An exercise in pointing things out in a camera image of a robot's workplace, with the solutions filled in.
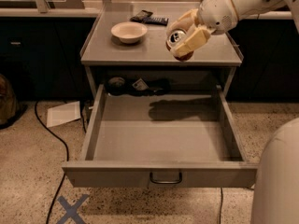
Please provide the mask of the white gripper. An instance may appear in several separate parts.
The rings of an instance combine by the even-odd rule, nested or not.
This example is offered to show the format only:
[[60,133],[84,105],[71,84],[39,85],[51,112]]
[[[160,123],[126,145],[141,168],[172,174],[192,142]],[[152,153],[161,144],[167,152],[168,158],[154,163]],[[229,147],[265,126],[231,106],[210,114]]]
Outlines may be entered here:
[[169,25],[167,35],[174,30],[186,32],[186,36],[169,51],[173,56],[182,57],[203,47],[212,33],[226,33],[237,23],[238,16],[232,0],[203,0],[198,9],[187,11]]

